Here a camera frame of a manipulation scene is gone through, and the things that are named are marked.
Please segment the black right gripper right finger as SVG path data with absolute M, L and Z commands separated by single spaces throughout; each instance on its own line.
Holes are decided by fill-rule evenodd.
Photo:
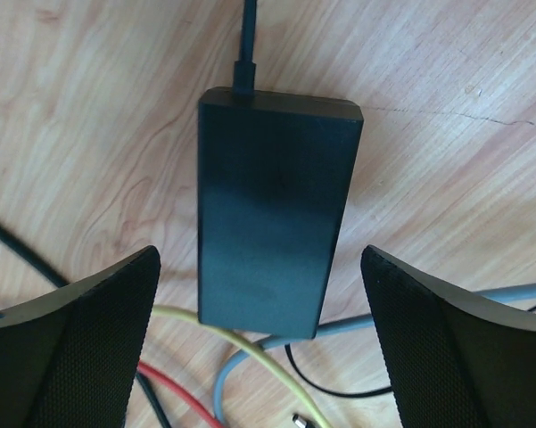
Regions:
M 375 246 L 361 273 L 405 427 L 536 427 L 536 314 Z

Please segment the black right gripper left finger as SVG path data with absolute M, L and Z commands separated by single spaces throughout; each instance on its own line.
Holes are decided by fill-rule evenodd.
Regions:
M 0 310 L 0 427 L 121 427 L 160 272 L 147 246 Z

